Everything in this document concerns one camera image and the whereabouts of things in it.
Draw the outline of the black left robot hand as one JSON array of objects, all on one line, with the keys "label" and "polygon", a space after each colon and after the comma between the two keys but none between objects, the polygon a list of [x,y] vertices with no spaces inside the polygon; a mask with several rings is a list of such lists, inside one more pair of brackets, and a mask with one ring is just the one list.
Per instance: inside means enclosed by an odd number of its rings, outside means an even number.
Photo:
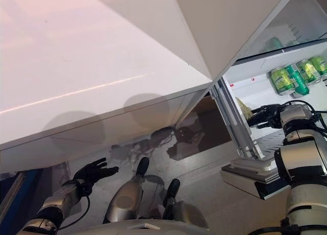
[{"label": "black left robot hand", "polygon": [[119,167],[107,168],[106,157],[89,163],[77,171],[73,177],[76,180],[83,180],[86,184],[93,186],[99,180],[110,177],[119,171]]}]

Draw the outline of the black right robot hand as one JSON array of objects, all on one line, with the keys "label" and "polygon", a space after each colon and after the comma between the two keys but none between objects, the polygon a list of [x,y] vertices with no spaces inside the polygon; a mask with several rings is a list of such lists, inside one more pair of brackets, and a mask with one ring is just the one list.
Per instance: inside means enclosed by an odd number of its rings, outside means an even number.
[{"label": "black right robot hand", "polygon": [[280,104],[264,105],[257,109],[251,110],[253,116],[247,120],[249,127],[256,126],[258,129],[271,127],[281,129]]}]

